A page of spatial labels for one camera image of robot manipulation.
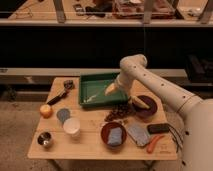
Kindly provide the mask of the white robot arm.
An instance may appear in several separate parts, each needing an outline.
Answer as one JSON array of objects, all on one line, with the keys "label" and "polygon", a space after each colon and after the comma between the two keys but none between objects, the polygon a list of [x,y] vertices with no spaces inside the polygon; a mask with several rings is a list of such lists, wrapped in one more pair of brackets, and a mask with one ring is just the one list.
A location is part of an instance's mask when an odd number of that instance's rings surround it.
[{"label": "white robot arm", "polygon": [[106,88],[109,95],[120,89],[130,96],[137,80],[175,110],[185,122],[181,171],[213,171],[213,99],[202,99],[146,69],[142,54],[120,61],[120,74]]}]

